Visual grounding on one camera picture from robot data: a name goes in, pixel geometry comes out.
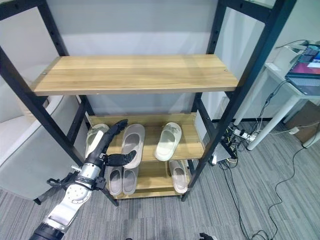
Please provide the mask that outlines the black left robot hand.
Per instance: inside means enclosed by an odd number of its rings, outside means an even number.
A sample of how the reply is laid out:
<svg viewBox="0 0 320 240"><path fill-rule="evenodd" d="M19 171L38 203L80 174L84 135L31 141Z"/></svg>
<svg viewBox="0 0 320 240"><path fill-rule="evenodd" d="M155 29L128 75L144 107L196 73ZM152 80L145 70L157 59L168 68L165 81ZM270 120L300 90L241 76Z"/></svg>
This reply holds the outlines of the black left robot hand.
<svg viewBox="0 0 320 240"><path fill-rule="evenodd" d="M137 151L132 150L127 154L107 155L107 149L116 135L118 135L128 125L128 119L123 119L111 126L107 132L98 133L93 143L96 147L85 157L85 164L93 164L102 167L103 164L111 167L124 166L135 158Z"/></svg>

